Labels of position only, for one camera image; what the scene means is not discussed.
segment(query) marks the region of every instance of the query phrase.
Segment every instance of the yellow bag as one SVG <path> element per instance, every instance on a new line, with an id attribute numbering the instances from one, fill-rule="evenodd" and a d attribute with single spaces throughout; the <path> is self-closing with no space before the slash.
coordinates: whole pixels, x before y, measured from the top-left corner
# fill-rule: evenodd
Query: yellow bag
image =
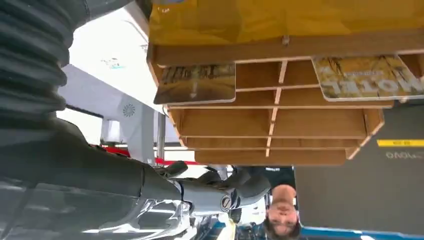
<path id="1" fill-rule="evenodd" d="M 151 43 L 220 45 L 424 26 L 424 0 L 180 1 L 153 5 Z"/>

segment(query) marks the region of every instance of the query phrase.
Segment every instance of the black shirt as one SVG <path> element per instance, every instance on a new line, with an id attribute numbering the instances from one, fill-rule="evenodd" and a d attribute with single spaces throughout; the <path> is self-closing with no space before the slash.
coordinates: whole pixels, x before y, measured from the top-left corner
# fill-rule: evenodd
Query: black shirt
<path id="1" fill-rule="evenodd" d="M 251 176 L 261 174 L 271 184 L 271 189 L 278 185 L 289 185 L 296 189 L 295 171 L 291 166 L 247 166 L 243 167 Z"/>

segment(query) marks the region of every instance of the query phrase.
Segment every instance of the wooden shelf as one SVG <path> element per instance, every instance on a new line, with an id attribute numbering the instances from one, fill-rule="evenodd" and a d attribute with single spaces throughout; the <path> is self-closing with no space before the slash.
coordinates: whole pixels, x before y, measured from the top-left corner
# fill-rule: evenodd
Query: wooden shelf
<path id="1" fill-rule="evenodd" d="M 310 56 L 420 53 L 421 29 L 350 36 L 291 37 L 222 46 L 149 46 L 153 79 L 160 66 L 235 62 L 236 100 L 168 107 L 181 144 L 203 164 L 340 165 L 384 125 L 393 101 L 329 102 Z M 421 57 L 402 55 L 416 77 Z"/>

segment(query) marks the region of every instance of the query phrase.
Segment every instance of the chrome part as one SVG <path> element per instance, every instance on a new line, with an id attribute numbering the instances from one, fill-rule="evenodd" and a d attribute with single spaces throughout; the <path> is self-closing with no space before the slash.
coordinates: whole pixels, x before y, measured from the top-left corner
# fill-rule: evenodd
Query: chrome part
<path id="1" fill-rule="evenodd" d="M 177 235 L 190 227 L 190 205 L 178 200 L 140 199 L 132 211 L 116 222 L 86 234 L 125 234 L 129 239 L 151 240 Z"/>
<path id="2" fill-rule="evenodd" d="M 196 227 L 190 227 L 186 230 L 186 233 L 178 238 L 175 238 L 174 240 L 192 240 L 198 233 L 198 229 Z"/>
<path id="3" fill-rule="evenodd" d="M 195 181 L 180 180 L 183 200 L 191 203 L 192 216 L 207 216 L 227 212 L 232 205 L 230 195 L 213 186 Z"/>
<path id="4" fill-rule="evenodd" d="M 92 239 L 83 231 L 124 218 L 139 200 L 127 195 L 4 177 L 0 177 L 0 196 L 2 240 Z"/>
<path id="5" fill-rule="evenodd" d="M 157 116 L 157 157 L 160 159 L 165 158 L 165 130 L 166 116 L 159 113 Z"/>
<path id="6" fill-rule="evenodd" d="M 151 166 L 156 164 L 153 150 L 154 113 L 151 107 L 125 94 L 117 114 L 131 158 Z"/>

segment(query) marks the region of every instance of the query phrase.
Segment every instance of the yellow label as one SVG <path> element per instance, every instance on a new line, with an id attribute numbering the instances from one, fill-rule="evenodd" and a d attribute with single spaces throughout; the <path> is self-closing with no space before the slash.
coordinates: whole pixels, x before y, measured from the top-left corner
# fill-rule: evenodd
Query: yellow label
<path id="1" fill-rule="evenodd" d="M 379 147 L 424 147 L 424 139 L 378 139 Z"/>

